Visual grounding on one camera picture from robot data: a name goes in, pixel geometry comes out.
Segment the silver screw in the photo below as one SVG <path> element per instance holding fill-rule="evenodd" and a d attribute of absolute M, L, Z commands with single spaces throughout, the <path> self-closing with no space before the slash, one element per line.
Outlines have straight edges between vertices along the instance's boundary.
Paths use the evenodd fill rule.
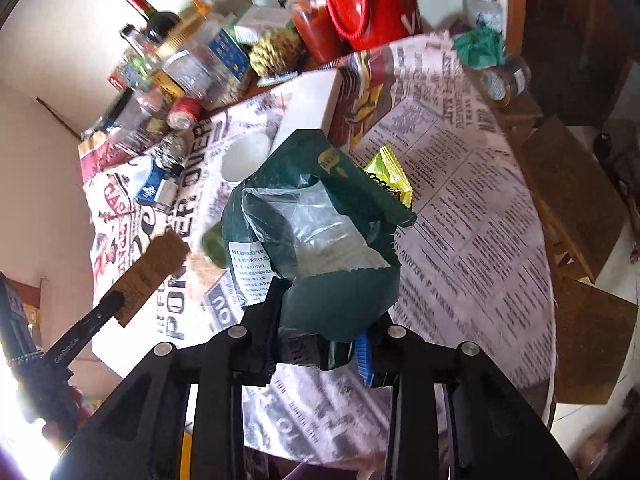
<path fill-rule="evenodd" d="M 401 339 L 406 336 L 406 328 L 400 325 L 391 325 L 386 329 L 386 333 L 388 333 L 393 338 Z"/>
<path fill-rule="evenodd" d="M 246 327 L 242 326 L 242 325 L 233 325 L 227 332 L 229 334 L 229 337 L 232 337 L 233 339 L 239 339 L 241 337 L 244 337 L 246 335 Z"/>
<path fill-rule="evenodd" d="M 462 353 L 473 357 L 480 353 L 480 347 L 476 343 L 467 341 L 466 343 L 462 343 Z"/>
<path fill-rule="evenodd" d="M 158 357 L 162 357 L 165 355 L 168 355 L 171 353 L 172 350 L 172 346 L 171 343 L 158 343 L 155 347 L 154 347 L 154 354 L 156 354 Z"/>

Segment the red bag handle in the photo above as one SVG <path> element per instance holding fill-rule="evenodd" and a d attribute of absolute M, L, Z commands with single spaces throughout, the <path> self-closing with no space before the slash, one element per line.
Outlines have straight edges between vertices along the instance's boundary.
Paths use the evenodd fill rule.
<path fill-rule="evenodd" d="M 356 27 L 356 30 L 354 30 L 353 32 L 347 30 L 347 28 L 344 26 L 344 23 L 340 20 L 340 16 L 338 16 L 338 11 L 335 9 L 335 5 L 332 0 L 326 0 L 326 8 L 329 11 L 329 15 L 331 16 L 332 21 L 334 22 L 335 30 L 337 30 L 338 34 L 340 34 L 340 36 L 342 36 L 347 41 L 357 40 L 363 35 L 365 29 L 369 25 L 369 0 L 360 0 L 360 23 L 358 24 L 358 27 Z"/>

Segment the yellow candy packet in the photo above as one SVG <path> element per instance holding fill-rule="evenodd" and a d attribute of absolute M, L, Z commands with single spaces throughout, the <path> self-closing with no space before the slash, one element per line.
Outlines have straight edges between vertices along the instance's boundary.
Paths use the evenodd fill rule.
<path fill-rule="evenodd" d="M 389 146 L 382 146 L 371 162 L 364 167 L 364 171 L 369 173 L 373 180 L 387 189 L 402 204 L 411 209 L 414 190 Z"/>

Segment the newspaper print tablecloth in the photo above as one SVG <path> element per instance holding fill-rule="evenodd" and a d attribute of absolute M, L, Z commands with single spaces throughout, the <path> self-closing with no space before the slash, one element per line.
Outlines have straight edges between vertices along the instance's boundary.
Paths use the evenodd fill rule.
<path fill-rule="evenodd" d="M 359 164 L 391 144 L 415 189 L 418 221 L 397 235 L 402 281 L 392 317 L 427 341 L 478 342 L 519 388 L 547 382 L 555 325 L 542 229 L 504 135 L 449 38 L 415 36 L 337 65 L 345 83 L 330 139 L 351 146 Z M 111 320 L 94 338 L 94 353 L 117 373 L 127 374 L 155 342 L 199 344 L 241 318 L 228 272 L 203 278 L 199 240 L 231 191 L 220 177 L 222 154 L 250 131 L 273 138 L 296 85 L 194 128 L 169 216 L 129 198 L 135 159 L 109 167 L 122 162 L 117 154 L 81 148 L 96 227 L 96 303 L 167 226 L 193 250 L 125 329 Z M 245 443 L 255 449 L 311 463 L 370 461 L 386 449 L 390 392 L 364 387 L 353 365 L 331 372 L 278 365 L 269 386 L 244 388 L 242 400 Z"/>

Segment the wall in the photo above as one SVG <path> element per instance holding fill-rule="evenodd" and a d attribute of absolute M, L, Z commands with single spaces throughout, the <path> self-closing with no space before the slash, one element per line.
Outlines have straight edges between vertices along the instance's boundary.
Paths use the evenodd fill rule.
<path fill-rule="evenodd" d="M 189 1 L 149 0 L 158 9 L 180 9 Z M 250 0 L 210 1 L 227 12 Z M 459 10 L 462 0 L 420 0 L 420 11 L 436 28 Z M 0 74 L 84 130 L 116 95 L 107 76 L 126 46 L 118 31 L 127 22 L 143 20 L 125 0 L 20 0 L 0 29 Z"/>
<path fill-rule="evenodd" d="M 78 144 L 43 106 L 0 81 L 0 270 L 40 286 L 42 339 L 48 348 L 91 309 L 89 221 Z M 85 396 L 104 398 L 119 382 L 87 349 L 72 369 Z"/>

